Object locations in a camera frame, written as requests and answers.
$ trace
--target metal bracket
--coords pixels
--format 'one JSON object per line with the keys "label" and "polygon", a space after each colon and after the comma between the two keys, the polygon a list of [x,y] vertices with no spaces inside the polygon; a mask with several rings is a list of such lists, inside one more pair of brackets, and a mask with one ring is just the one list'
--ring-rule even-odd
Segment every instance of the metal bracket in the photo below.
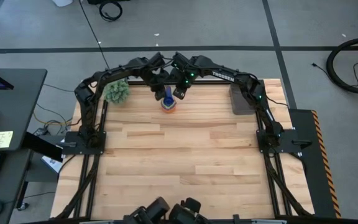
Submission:
{"label": "metal bracket", "polygon": [[280,145],[274,149],[272,149],[271,146],[267,143],[265,140],[266,137],[266,130],[257,130],[256,136],[258,139],[259,144],[259,151],[260,153],[295,153],[299,154],[301,153],[301,147],[300,145],[294,144],[293,142],[298,139],[298,133],[295,129],[286,129],[283,133],[281,133],[280,136]]}
{"label": "metal bracket", "polygon": [[65,143],[63,144],[64,155],[100,155],[104,152],[106,143],[106,132],[99,133],[101,144],[98,147],[86,147],[78,131],[69,131],[66,133]]}

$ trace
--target power cable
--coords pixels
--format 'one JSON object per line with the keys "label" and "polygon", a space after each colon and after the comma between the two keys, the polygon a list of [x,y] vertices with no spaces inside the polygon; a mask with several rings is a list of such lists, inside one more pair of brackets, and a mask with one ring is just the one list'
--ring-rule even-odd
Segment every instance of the power cable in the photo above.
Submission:
{"label": "power cable", "polygon": [[64,90],[64,89],[62,89],[62,88],[55,87],[55,86],[49,85],[49,84],[44,84],[44,86],[49,86],[49,87],[52,87],[52,88],[55,88],[55,89],[58,89],[58,90],[61,90],[61,91],[66,91],[66,92],[74,93],[73,90]]}
{"label": "power cable", "polygon": [[38,106],[39,108],[45,110],[45,111],[49,111],[49,112],[51,112],[51,113],[54,113],[54,114],[59,115],[59,117],[61,117],[61,118],[64,120],[64,125],[67,125],[66,119],[65,119],[60,113],[54,112],[54,111],[52,111],[52,110],[48,110],[48,109],[42,107],[41,105],[39,105],[38,103],[37,103],[37,106]]}
{"label": "power cable", "polygon": [[91,23],[90,23],[90,20],[88,19],[88,16],[86,16],[84,7],[83,7],[83,5],[82,5],[82,2],[81,2],[81,0],[78,0],[78,2],[80,3],[82,12],[84,13],[85,19],[86,19],[86,21],[88,22],[89,28],[90,28],[91,31],[92,31],[93,37],[95,38],[96,43],[97,43],[98,46],[99,46],[99,50],[100,50],[100,53],[102,54],[103,60],[104,60],[104,62],[106,63],[107,68],[110,69],[110,66],[109,66],[109,64],[107,63],[106,57],[104,56],[103,49],[102,49],[102,47],[100,46],[100,41],[98,40],[96,34],[95,34],[94,31],[93,31],[93,28],[92,28],[92,25],[91,25]]}
{"label": "power cable", "polygon": [[40,119],[38,119],[37,115],[35,115],[35,113],[33,112],[32,115],[34,116],[35,120],[37,120],[38,122],[40,122],[41,124],[49,124],[49,125],[63,125],[65,123],[58,123],[58,124],[54,124],[54,123],[47,123],[46,121],[41,121]]}
{"label": "power cable", "polygon": [[59,121],[57,121],[57,120],[47,121],[47,124],[44,124],[44,129],[48,130],[48,127],[49,127],[50,124],[59,124],[59,125],[60,125],[60,128],[59,128],[59,131],[56,133],[56,135],[58,135],[58,134],[61,133],[60,131],[62,130],[63,125],[60,124]]}
{"label": "power cable", "polygon": [[[110,16],[107,12],[103,12],[103,7],[106,6],[107,4],[113,4],[113,5],[118,7],[118,9],[119,9],[118,16],[113,17],[113,16]],[[117,19],[119,19],[122,16],[122,7],[116,1],[112,1],[112,0],[103,1],[99,6],[99,14],[100,14],[100,16],[102,17],[102,19],[104,21],[114,22],[114,21],[116,21]]]}
{"label": "power cable", "polygon": [[270,99],[267,95],[266,95],[266,98],[267,98],[268,100],[270,100],[271,102],[275,103],[275,104],[278,104],[278,105],[284,105],[284,106],[286,106],[287,108],[289,108],[289,106],[288,106],[288,105],[286,105],[285,103],[279,103],[279,102],[276,102],[276,101],[274,101],[274,100]]}
{"label": "power cable", "polygon": [[[23,199],[25,198],[31,198],[31,197],[36,197],[36,196],[41,196],[41,195],[46,195],[46,194],[54,194],[56,192],[45,192],[45,193],[42,193],[42,194],[36,194],[36,195],[30,195],[30,196],[26,196],[24,197]],[[18,202],[19,200],[13,200],[13,201],[10,201],[10,202],[5,202],[4,205],[6,204],[9,204],[9,203],[12,203],[12,202]]]}
{"label": "power cable", "polygon": [[321,68],[320,66],[318,66],[315,63],[312,63],[311,65],[316,67],[316,68],[318,68],[318,69],[320,69],[321,71],[323,71],[324,74],[326,74],[327,77],[339,87],[347,88],[347,87],[357,87],[358,86],[358,77],[357,77],[357,73],[356,73],[356,65],[358,65],[358,62],[353,65],[353,74],[354,74],[354,78],[356,79],[356,82],[357,82],[355,85],[347,85],[347,84],[346,85],[341,85],[341,84],[338,84],[332,79],[332,77],[328,74],[328,72],[326,72],[323,68]]}
{"label": "power cable", "polygon": [[342,81],[339,76],[337,75],[337,73],[335,72],[334,69],[334,59],[336,57],[336,55],[344,50],[347,49],[349,47],[351,47],[352,45],[358,44],[358,38],[356,39],[352,39],[352,40],[348,40],[344,43],[342,43],[341,45],[339,45],[338,47],[336,47],[328,56],[327,58],[327,62],[326,62],[326,68],[327,68],[327,76],[329,77],[329,79],[337,86],[341,87],[342,89],[352,92],[352,93],[358,93],[358,82],[356,85],[348,85],[347,83],[345,83],[344,81]]}

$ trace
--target gray pad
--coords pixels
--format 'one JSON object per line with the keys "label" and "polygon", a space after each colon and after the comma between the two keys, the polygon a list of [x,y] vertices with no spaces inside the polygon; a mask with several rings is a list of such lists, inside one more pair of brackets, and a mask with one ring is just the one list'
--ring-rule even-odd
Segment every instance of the gray pad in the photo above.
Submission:
{"label": "gray pad", "polygon": [[255,109],[250,106],[241,94],[240,87],[236,84],[230,84],[231,108],[235,115],[255,114]]}

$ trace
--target black hose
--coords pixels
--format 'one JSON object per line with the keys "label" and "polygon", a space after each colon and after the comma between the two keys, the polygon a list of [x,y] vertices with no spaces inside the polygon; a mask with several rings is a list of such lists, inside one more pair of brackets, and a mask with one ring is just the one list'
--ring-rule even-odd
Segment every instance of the black hose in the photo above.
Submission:
{"label": "black hose", "polygon": [[329,54],[327,63],[326,63],[327,72],[328,72],[329,77],[331,78],[331,81],[333,81],[337,86],[341,87],[342,89],[352,92],[352,93],[358,93],[358,88],[355,86],[348,85],[347,83],[342,81],[336,74],[333,64],[334,64],[334,59],[335,59],[336,55],[340,51],[342,51],[343,49],[348,48],[352,45],[355,45],[355,44],[358,44],[358,38],[346,41],[345,43],[339,45],[335,50],[333,50]]}
{"label": "black hose", "polygon": [[[107,4],[109,4],[109,3],[111,3],[111,4],[113,4],[113,5],[115,5],[115,6],[118,7],[118,9],[119,9],[119,14],[118,14],[118,16],[113,17],[113,16],[110,16],[107,12],[103,12],[103,11],[102,11],[103,7],[104,7],[105,5],[107,5]],[[121,5],[120,5],[118,2],[116,2],[116,1],[112,1],[112,0],[103,1],[103,2],[100,4],[100,6],[99,6],[99,14],[100,14],[100,16],[102,17],[102,19],[104,19],[105,21],[113,22],[113,21],[116,21],[117,19],[119,19],[119,18],[121,17],[121,15],[122,15],[122,7],[121,7]]]}

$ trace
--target orange and black hazard tape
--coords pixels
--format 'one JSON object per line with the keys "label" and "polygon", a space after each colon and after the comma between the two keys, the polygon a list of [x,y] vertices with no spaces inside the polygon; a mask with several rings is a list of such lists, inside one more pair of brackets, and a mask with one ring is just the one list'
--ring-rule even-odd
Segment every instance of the orange and black hazard tape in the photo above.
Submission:
{"label": "orange and black hazard tape", "polygon": [[333,204],[334,204],[335,215],[336,215],[336,218],[340,218],[341,213],[339,211],[339,204],[338,204],[338,200],[337,200],[336,193],[335,193],[335,187],[334,187],[332,173],[331,173],[331,170],[329,169],[327,151],[326,151],[326,148],[324,147],[323,135],[321,134],[320,123],[318,122],[317,112],[314,110],[312,110],[311,112],[313,113],[314,124],[316,125],[317,138],[318,138],[318,141],[320,144],[321,155],[323,156],[324,168],[326,169],[329,191],[331,192],[331,198],[332,198]]}

